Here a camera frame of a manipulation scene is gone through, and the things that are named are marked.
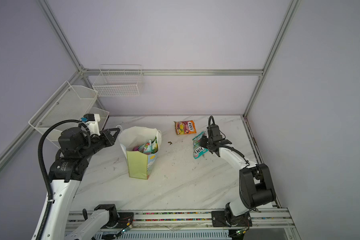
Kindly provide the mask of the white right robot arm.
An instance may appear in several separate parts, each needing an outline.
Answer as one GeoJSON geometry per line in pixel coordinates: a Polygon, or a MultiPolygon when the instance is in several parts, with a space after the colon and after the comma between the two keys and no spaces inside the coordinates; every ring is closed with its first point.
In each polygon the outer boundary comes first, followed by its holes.
{"type": "Polygon", "coordinates": [[[235,149],[220,131],[213,116],[209,117],[207,135],[201,137],[200,145],[225,160],[239,174],[239,196],[226,204],[221,224],[227,227],[249,227],[249,212],[276,200],[269,167],[246,159],[243,153],[235,149]]]}

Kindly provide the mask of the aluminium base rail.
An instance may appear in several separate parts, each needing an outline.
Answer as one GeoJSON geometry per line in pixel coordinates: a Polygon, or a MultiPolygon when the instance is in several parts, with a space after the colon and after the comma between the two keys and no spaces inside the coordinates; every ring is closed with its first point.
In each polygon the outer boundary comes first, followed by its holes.
{"type": "Polygon", "coordinates": [[[94,240],[299,240],[288,209],[262,208],[242,216],[216,210],[120,211],[120,222],[94,240]]]}

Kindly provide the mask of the white mesh two-tier shelf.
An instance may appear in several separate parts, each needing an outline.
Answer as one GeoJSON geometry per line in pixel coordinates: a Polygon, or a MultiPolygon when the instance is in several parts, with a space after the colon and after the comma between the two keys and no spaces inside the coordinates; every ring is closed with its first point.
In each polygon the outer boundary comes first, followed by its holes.
{"type": "Polygon", "coordinates": [[[85,114],[100,115],[99,128],[102,130],[109,112],[95,106],[98,92],[84,86],[63,83],[49,100],[29,120],[29,125],[40,134],[52,125],[69,119],[79,120],[85,114]]]}

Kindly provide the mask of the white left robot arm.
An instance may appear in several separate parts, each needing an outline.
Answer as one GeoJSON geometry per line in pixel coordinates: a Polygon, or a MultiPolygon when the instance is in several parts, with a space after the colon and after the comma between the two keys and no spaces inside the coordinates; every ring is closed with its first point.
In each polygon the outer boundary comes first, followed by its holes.
{"type": "Polygon", "coordinates": [[[39,218],[34,240],[62,240],[75,194],[83,180],[90,159],[100,150],[112,147],[121,132],[120,127],[92,133],[78,120],[77,126],[64,130],[58,138],[60,148],[49,169],[44,161],[44,143],[61,121],[42,135],[38,144],[38,162],[47,189],[43,212],[39,218]]]}

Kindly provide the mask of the teal Fox's candy bag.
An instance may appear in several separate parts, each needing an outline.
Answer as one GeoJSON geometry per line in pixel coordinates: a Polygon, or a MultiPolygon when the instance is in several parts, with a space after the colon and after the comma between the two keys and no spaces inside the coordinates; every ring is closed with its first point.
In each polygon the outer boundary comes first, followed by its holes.
{"type": "Polygon", "coordinates": [[[156,152],[158,152],[158,150],[159,144],[157,138],[155,138],[154,140],[149,140],[147,143],[138,147],[138,151],[146,155],[155,154],[156,152]]]}
{"type": "Polygon", "coordinates": [[[198,159],[202,157],[206,152],[208,152],[207,149],[203,148],[201,146],[201,139],[202,137],[206,137],[207,134],[205,131],[202,131],[200,134],[198,134],[196,137],[193,138],[193,156],[194,159],[198,159]]]}

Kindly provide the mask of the floral paper gift bag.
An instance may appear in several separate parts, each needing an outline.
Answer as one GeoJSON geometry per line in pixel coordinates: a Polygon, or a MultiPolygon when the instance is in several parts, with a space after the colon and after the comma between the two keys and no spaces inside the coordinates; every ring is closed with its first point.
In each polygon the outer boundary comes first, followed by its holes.
{"type": "Polygon", "coordinates": [[[157,129],[146,127],[131,127],[122,130],[118,136],[122,151],[127,160],[129,177],[147,180],[154,168],[162,144],[162,133],[157,129]],[[158,139],[159,150],[155,154],[146,155],[133,151],[136,146],[141,146],[149,140],[158,139]]]}

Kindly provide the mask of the orange Fox's candy bag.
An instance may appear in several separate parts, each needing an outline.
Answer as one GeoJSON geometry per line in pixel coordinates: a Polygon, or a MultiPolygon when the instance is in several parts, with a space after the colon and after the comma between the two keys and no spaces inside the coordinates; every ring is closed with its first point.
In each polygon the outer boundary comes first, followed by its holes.
{"type": "Polygon", "coordinates": [[[175,131],[177,135],[189,135],[196,134],[196,126],[193,120],[190,121],[180,121],[175,123],[175,131]]]}

